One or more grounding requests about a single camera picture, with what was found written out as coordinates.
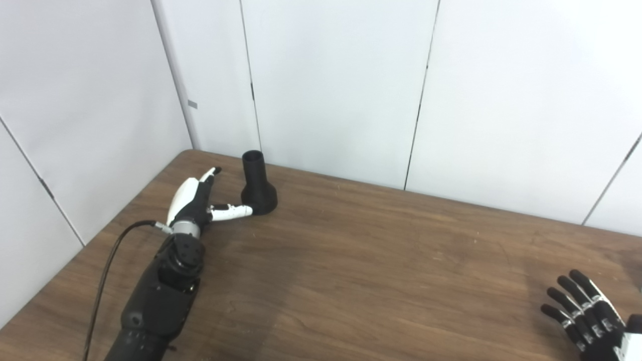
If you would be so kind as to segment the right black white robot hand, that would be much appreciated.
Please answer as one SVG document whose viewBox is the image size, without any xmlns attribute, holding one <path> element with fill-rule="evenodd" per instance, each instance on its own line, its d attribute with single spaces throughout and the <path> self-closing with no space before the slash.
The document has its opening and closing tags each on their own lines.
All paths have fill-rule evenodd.
<svg viewBox="0 0 642 361">
<path fill-rule="evenodd" d="M 541 305 L 540 311 L 562 327 L 579 352 L 580 360 L 640 360 L 641 315 L 624 320 L 600 288 L 580 270 L 559 276 L 561 290 L 547 295 L 559 304 Z"/>
</svg>

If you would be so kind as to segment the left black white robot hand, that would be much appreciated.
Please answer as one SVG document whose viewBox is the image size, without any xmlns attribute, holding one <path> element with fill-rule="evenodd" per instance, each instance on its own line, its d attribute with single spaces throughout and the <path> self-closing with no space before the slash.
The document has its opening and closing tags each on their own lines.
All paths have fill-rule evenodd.
<svg viewBox="0 0 642 361">
<path fill-rule="evenodd" d="M 254 210 L 247 204 L 209 203 L 215 177 L 221 171 L 220 167 L 212 167 L 201 178 L 190 177 L 181 184 L 168 210 L 168 226 L 173 227 L 177 222 L 190 222 L 203 228 L 212 222 L 253 215 Z"/>
</svg>

